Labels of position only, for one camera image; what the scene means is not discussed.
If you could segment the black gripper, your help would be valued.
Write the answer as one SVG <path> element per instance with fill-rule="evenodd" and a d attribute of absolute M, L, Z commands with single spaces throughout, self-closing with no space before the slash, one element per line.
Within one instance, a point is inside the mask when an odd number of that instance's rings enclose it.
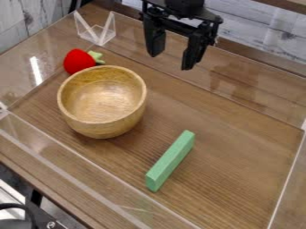
<path fill-rule="evenodd" d="M 142 0 L 142 21 L 152 57 L 165 51 L 166 30 L 193 32 L 182 60 L 182 69 L 192 70 L 216 44 L 222 17 L 206 9 L 205 0 Z"/>

